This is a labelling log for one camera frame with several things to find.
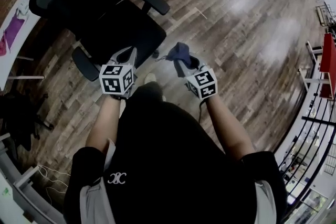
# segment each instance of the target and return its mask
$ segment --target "black office chair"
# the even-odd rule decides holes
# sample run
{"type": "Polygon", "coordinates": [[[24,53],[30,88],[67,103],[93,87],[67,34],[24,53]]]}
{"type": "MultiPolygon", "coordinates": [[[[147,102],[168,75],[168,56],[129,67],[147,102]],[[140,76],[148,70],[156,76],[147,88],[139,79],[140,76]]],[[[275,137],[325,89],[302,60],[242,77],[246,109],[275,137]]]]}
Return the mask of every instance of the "black office chair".
{"type": "Polygon", "coordinates": [[[31,148],[31,135],[40,139],[35,129],[35,123],[53,130],[53,125],[45,124],[37,114],[44,100],[48,98],[44,95],[36,105],[33,105],[26,95],[18,92],[10,92],[0,96],[0,119],[3,119],[2,132],[10,133],[10,137],[15,143],[15,147],[22,145],[27,151],[31,148]]]}
{"type": "Polygon", "coordinates": [[[153,7],[165,15],[169,5],[165,0],[143,1],[142,9],[129,0],[30,0],[29,8],[34,14],[59,21],[75,34],[91,57],[77,47],[72,58],[83,75],[94,81],[99,66],[120,49],[137,48],[137,68],[166,38],[166,32],[147,13],[153,7]]]}

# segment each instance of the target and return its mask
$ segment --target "white logo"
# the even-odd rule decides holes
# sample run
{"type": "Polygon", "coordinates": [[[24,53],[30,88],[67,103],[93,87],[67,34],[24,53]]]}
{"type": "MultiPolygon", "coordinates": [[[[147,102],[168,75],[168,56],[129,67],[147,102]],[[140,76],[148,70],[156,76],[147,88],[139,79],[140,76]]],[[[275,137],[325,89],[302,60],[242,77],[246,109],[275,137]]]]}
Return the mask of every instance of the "white logo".
{"type": "Polygon", "coordinates": [[[199,75],[198,79],[200,80],[201,85],[209,82],[207,73],[205,73],[204,76],[199,75]]]}
{"type": "MultiPolygon", "coordinates": [[[[109,81],[108,81],[108,80],[105,81],[105,85],[106,85],[107,87],[109,87],[110,91],[115,91],[115,90],[116,90],[112,85],[109,84],[109,81]]],[[[115,87],[118,86],[118,82],[117,82],[116,80],[114,80],[114,81],[113,81],[113,85],[114,85],[115,87]]]]}
{"type": "Polygon", "coordinates": [[[112,71],[106,71],[106,74],[114,74],[117,75],[119,73],[121,67],[113,67],[112,71]]]}
{"type": "Polygon", "coordinates": [[[110,176],[113,176],[113,180],[111,180],[111,181],[107,181],[107,183],[109,183],[109,184],[124,184],[125,183],[125,181],[123,181],[123,182],[121,182],[120,181],[120,177],[121,176],[126,176],[126,173],[113,173],[113,174],[111,174],[110,176]]]}
{"type": "Polygon", "coordinates": [[[209,90],[209,88],[202,89],[204,95],[210,95],[213,93],[213,89],[209,90]]]}

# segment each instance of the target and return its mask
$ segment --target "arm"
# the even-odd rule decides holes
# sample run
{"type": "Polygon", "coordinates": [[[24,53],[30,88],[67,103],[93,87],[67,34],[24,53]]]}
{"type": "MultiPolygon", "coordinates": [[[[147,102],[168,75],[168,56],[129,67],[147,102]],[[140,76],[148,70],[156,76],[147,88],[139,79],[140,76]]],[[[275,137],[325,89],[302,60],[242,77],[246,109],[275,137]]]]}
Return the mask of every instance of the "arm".
{"type": "Polygon", "coordinates": [[[246,130],[232,115],[218,94],[209,97],[206,105],[225,153],[233,159],[240,160],[245,155],[255,152],[246,130]]]}
{"type": "Polygon", "coordinates": [[[117,140],[119,113],[120,101],[109,95],[106,96],[85,146],[94,147],[106,153],[109,146],[108,139],[114,143],[117,140]]]}

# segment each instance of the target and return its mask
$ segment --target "black t-shirt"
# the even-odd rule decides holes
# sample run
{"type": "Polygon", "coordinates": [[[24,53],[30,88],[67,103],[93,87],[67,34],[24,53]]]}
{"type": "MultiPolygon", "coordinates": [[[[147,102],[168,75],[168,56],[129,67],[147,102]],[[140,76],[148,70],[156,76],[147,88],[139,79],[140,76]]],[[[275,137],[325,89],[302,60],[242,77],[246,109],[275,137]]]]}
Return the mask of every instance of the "black t-shirt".
{"type": "Polygon", "coordinates": [[[193,117],[170,103],[128,104],[105,172],[104,162],[92,147],[74,155],[64,204],[68,223],[80,223],[79,192],[102,175],[117,224],[253,224],[256,180],[270,184],[278,223],[286,208],[286,189],[271,152],[231,160],[193,117]],[[119,184],[113,183],[115,175],[121,175],[119,184]]]}

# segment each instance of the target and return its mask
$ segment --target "office chair armrest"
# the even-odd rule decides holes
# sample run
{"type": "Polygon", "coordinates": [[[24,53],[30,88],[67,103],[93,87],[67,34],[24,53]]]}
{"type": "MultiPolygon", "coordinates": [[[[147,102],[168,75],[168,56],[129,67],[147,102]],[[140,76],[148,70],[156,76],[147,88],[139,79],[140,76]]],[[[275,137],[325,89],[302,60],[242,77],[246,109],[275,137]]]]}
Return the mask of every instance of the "office chair armrest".
{"type": "Polygon", "coordinates": [[[142,7],[144,12],[148,12],[150,8],[154,8],[158,13],[161,15],[165,15],[169,10],[170,7],[165,0],[143,0],[145,3],[142,7]]]}
{"type": "Polygon", "coordinates": [[[91,62],[90,58],[85,54],[85,52],[77,47],[72,52],[72,59],[79,71],[90,81],[95,81],[99,78],[98,68],[91,62]]]}

